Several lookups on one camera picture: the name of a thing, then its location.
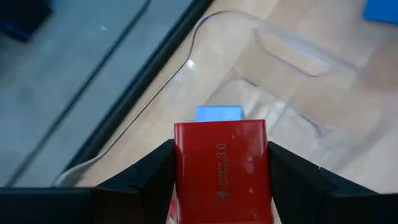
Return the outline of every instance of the red usb drive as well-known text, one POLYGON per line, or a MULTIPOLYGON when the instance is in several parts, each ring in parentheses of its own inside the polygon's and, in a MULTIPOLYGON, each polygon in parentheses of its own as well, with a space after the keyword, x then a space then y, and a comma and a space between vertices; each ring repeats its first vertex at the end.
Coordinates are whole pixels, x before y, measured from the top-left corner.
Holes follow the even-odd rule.
POLYGON ((175 124, 179 224, 271 224, 264 120, 175 124))

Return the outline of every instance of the gray surface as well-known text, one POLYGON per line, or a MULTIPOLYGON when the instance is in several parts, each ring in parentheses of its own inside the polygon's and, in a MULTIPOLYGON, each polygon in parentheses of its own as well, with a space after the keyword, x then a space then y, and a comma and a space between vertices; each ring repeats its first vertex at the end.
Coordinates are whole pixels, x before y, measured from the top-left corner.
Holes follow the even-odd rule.
POLYGON ((17 186, 46 186, 54 181, 191 2, 152 0, 147 12, 17 186))
MULTIPOLYGON (((191 1, 152 1, 17 186, 52 183, 191 1)), ((55 1, 54 15, 32 42, 0 36, 0 185, 36 147, 143 3, 55 1)))

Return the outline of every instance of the blue block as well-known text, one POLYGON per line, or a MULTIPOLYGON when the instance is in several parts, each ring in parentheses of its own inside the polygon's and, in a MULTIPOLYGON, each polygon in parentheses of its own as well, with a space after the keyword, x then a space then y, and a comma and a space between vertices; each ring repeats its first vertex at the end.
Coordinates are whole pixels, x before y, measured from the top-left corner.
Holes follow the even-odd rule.
POLYGON ((398 24, 398 0, 368 0, 363 17, 398 24))
POLYGON ((244 119, 242 106, 198 106, 196 122, 239 121, 244 119))

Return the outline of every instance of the clear plastic tray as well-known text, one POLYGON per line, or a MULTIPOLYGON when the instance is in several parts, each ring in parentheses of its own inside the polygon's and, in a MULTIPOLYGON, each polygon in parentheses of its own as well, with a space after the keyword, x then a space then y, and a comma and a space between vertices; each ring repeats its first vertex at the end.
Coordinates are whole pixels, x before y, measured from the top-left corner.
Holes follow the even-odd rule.
POLYGON ((205 86, 203 105, 243 106, 247 119, 266 120, 270 141, 322 167, 340 173, 391 127, 386 105, 395 100, 378 82, 294 33, 232 11, 197 35, 201 44, 175 79, 195 77, 186 88, 205 86))

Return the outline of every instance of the black edge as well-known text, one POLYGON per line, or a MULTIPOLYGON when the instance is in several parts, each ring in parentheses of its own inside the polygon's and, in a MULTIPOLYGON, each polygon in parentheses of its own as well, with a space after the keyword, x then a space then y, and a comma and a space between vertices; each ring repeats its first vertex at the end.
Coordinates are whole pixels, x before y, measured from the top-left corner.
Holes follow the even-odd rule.
POLYGON ((130 112, 145 89, 177 50, 212 2, 213 0, 193 1, 191 5, 189 5, 172 30, 160 43, 159 48, 139 70, 135 79, 133 79, 117 102, 115 102, 108 114, 80 148, 76 156, 66 166, 65 170, 77 166, 95 157, 99 153, 101 148, 115 132, 116 128, 121 124, 124 117, 127 116, 128 112, 130 112))

